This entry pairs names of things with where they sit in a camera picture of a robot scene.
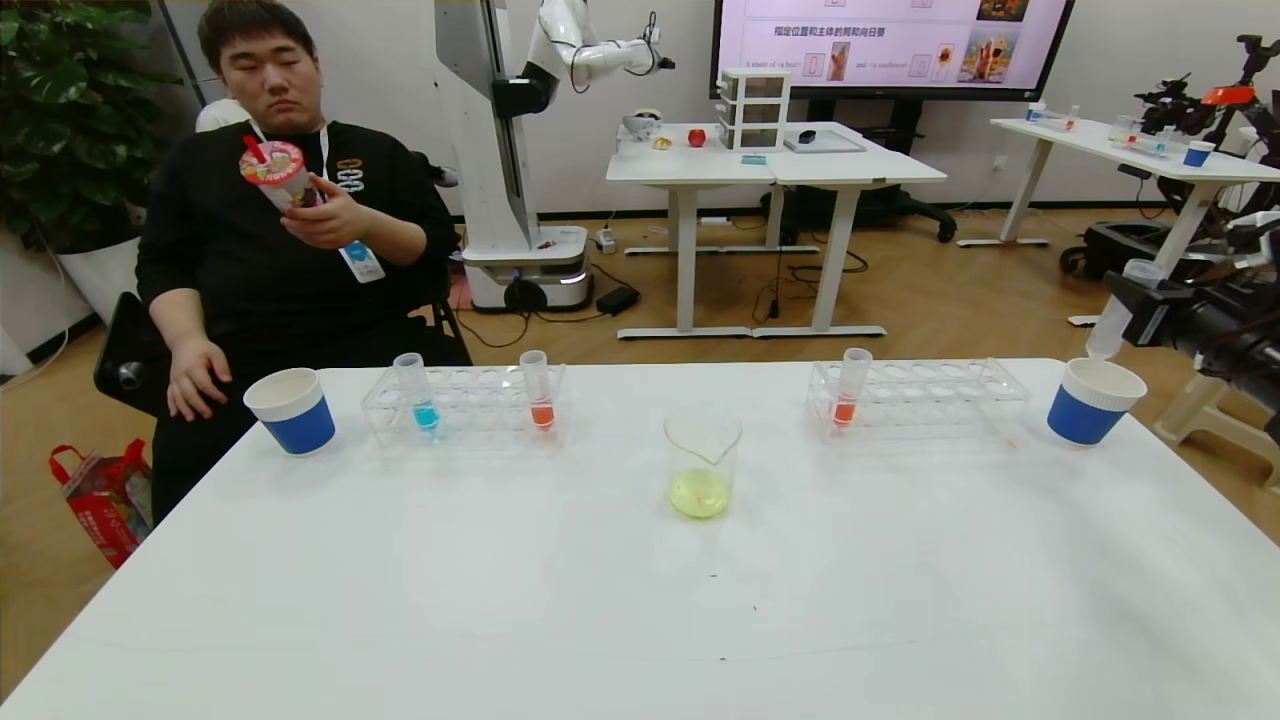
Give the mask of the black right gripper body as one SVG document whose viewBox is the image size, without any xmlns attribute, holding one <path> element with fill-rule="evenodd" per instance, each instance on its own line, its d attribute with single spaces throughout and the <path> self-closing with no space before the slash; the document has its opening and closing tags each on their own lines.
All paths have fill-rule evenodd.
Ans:
<svg viewBox="0 0 1280 720">
<path fill-rule="evenodd" d="M 1235 304 L 1216 287 L 1123 283 L 1121 304 L 1132 314 L 1123 338 L 1137 348 L 1212 355 L 1240 325 Z"/>
</svg>

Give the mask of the man's left hand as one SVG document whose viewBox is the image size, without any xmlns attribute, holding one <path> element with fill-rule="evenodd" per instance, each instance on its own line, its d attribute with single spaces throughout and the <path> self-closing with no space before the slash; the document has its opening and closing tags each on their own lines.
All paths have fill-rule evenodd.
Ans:
<svg viewBox="0 0 1280 720">
<path fill-rule="evenodd" d="M 311 208 L 292 208 L 280 219 L 285 231 L 317 249 L 343 249 L 364 242 L 375 229 L 379 213 L 353 200 L 342 187 L 308 173 L 323 201 Z"/>
</svg>

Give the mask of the man's right hand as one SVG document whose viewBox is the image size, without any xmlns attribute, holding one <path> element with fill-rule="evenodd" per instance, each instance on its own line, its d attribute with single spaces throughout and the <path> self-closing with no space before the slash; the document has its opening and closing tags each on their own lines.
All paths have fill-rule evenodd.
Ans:
<svg viewBox="0 0 1280 720">
<path fill-rule="evenodd" d="M 223 386 L 232 382 L 227 355 L 204 334 L 179 338 L 172 347 L 166 388 L 169 416 L 186 421 L 211 419 L 228 402 Z"/>
</svg>

